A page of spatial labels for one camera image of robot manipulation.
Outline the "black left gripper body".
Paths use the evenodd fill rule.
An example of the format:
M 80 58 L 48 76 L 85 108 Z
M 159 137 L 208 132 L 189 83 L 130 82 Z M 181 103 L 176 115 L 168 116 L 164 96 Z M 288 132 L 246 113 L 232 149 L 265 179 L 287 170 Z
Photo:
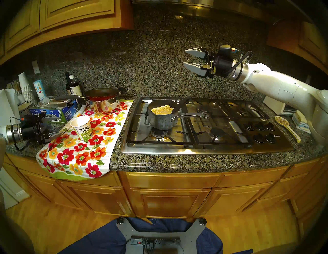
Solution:
M 37 141 L 38 144 L 49 143 L 48 124 L 40 120 L 21 121 L 23 141 Z

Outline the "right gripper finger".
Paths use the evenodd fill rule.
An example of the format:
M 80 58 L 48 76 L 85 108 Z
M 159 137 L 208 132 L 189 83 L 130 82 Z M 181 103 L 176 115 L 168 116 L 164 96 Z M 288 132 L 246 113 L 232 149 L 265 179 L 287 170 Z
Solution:
M 209 53 L 206 48 L 193 48 L 193 49 L 185 50 L 184 52 L 203 60 L 205 60 L 205 58 Z
M 210 72 L 209 69 L 204 68 L 201 64 L 183 62 L 183 65 L 188 70 L 197 74 L 200 77 L 207 77 L 208 73 Z

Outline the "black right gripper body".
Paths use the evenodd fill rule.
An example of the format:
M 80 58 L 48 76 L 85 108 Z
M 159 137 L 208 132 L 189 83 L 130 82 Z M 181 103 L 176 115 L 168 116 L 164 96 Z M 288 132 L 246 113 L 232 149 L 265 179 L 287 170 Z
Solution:
M 232 53 L 238 53 L 236 48 L 220 47 L 217 53 L 209 52 L 205 58 L 204 68 L 210 70 L 207 77 L 215 75 L 226 77 L 234 66 Z

